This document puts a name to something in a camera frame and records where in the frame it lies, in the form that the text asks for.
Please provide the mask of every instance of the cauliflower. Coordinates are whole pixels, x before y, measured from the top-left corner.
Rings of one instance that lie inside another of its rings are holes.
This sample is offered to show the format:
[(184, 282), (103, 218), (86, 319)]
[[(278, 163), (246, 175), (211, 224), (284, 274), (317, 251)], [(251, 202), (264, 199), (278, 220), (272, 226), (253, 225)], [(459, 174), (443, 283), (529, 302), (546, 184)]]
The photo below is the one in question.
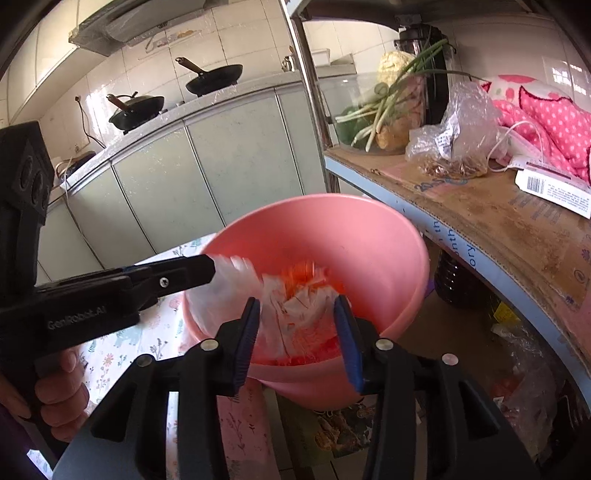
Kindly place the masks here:
[(405, 51), (394, 50), (382, 56), (378, 66), (377, 81), (392, 85), (398, 78), (400, 70), (413, 60), (415, 56)]

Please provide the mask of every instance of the frying pan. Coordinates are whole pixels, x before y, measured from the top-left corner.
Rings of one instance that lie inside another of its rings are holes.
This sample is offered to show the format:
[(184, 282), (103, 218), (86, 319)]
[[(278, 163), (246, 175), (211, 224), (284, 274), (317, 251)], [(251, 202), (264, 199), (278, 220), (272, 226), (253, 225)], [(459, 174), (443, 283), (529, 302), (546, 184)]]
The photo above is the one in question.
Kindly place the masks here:
[(176, 61), (179, 65), (197, 73), (198, 76), (188, 82), (187, 90), (198, 97), (230, 85), (236, 85), (236, 81), (242, 75), (242, 65), (240, 64), (227, 65), (206, 72), (185, 57), (178, 57)]
[[(138, 92), (134, 92), (133, 95), (115, 96), (112, 93), (107, 95), (107, 100), (119, 107), (109, 122), (119, 130), (123, 130), (124, 133), (155, 118), (164, 106), (164, 97), (162, 96), (142, 95), (136, 97), (137, 94)], [(119, 100), (121, 97), (129, 97), (129, 100), (123, 102)]]

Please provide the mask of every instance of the kitchen cabinet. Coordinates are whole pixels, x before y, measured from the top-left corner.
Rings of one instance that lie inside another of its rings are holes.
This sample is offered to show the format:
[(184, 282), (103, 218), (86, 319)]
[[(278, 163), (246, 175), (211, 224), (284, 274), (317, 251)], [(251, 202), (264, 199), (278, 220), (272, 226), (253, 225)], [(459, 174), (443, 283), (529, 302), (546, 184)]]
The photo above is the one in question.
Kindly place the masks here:
[(43, 285), (44, 283), (49, 283), (50, 281), (50, 278), (46, 275), (45, 271), (41, 267), (41, 264), (37, 262), (37, 282), (35, 283), (35, 286)]
[(37, 84), (76, 46), (68, 41), (70, 31), (76, 28), (77, 0), (61, 0), (39, 23), (36, 72)]
[(110, 164), (70, 195), (70, 208), (105, 268), (133, 265), (154, 255)]
[(8, 70), (8, 118), (12, 119), (35, 89), (35, 58), (39, 26), (31, 32)]
[(326, 193), (306, 93), (300, 85), (277, 93), (304, 193)]
[(53, 203), (47, 211), (39, 235), (38, 260), (43, 269), (37, 270), (37, 284), (102, 270), (63, 199)]
[(223, 228), (184, 128), (113, 167), (157, 253)]
[(229, 103), (189, 132), (226, 224), (303, 194), (275, 92)]
[(110, 4), (111, 0), (80, 0), (78, 6), (78, 24), (81, 24), (89, 16), (98, 12), (105, 5)]

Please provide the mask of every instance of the floral tablecloth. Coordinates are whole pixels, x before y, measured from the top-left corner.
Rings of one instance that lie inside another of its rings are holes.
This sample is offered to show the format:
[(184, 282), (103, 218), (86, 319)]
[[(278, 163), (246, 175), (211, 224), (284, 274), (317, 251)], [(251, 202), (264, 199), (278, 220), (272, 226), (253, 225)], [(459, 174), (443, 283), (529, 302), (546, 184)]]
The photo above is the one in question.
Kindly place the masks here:
[[(198, 255), (213, 235), (173, 248), (141, 263), (174, 257)], [(85, 366), (85, 384), (93, 409), (121, 374), (142, 353), (156, 360), (185, 353), (195, 341), (184, 328), (182, 293), (163, 297), (153, 307), (141, 312), (136, 326), (92, 340), (80, 347), (80, 361)], [(167, 417), (167, 479), (177, 479), (176, 430), (178, 394), (171, 393)], [(218, 397), (222, 439), (230, 478), (235, 480), (280, 480), (271, 445), (267, 411), (258, 381), (248, 378), (234, 398)], [(51, 469), (38, 451), (29, 457), (51, 478)]]

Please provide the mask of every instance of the electrical cord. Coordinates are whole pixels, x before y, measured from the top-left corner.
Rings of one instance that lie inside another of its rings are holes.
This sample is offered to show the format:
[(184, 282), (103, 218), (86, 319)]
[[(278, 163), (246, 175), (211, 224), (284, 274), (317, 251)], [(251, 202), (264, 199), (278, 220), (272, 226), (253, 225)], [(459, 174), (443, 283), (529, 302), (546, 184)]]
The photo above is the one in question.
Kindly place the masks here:
[(82, 104), (80, 103), (80, 97), (76, 96), (74, 98), (74, 100), (76, 100), (76, 103), (78, 104), (78, 107), (80, 107), (80, 115), (82, 116), (82, 130), (84, 130), (84, 134), (86, 135), (86, 137), (88, 138), (88, 140), (90, 141), (90, 139), (94, 140), (95, 142), (97, 142), (102, 148), (106, 148), (105, 144), (103, 142), (101, 142), (100, 140), (98, 140), (97, 138), (93, 137), (92, 135), (90, 135), (87, 131), (86, 131), (86, 126), (84, 125), (84, 117), (86, 117), (86, 119), (88, 120), (88, 116), (86, 115), (86, 112), (84, 111), (84, 109), (82, 108)]

